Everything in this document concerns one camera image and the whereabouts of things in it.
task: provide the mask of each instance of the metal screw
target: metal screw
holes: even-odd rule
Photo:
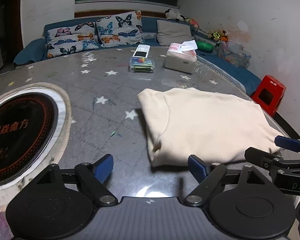
[[[196,196],[196,195],[191,195],[186,198],[187,201],[191,204],[198,204],[202,201],[202,197]]]
[[[109,195],[102,196],[100,201],[104,204],[111,204],[115,201],[115,198]]]

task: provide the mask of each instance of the crosshair logo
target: crosshair logo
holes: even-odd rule
[[[153,199],[148,199],[147,201],[146,201],[146,203],[148,203],[149,205],[151,205],[151,204],[153,204],[155,201],[153,200]]]

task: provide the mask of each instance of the window sill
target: window sill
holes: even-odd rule
[[[152,4],[152,5],[159,5],[159,6],[169,7],[169,8],[180,9],[180,7],[169,5],[169,4],[149,2],[149,1],[142,1],[142,0],[78,0],[78,1],[75,1],[75,4],[95,3],[95,2],[131,2],[131,3],[144,3],[144,4]]]

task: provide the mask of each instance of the green bowl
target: green bowl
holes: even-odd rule
[[[213,51],[214,46],[209,44],[209,43],[205,43],[202,41],[196,41],[198,49],[204,52],[208,52],[211,53]]]

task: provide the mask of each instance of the sofa armrest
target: sofa armrest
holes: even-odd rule
[[[15,57],[13,65],[26,65],[41,61],[46,53],[45,39],[37,39],[31,41],[19,54]]]

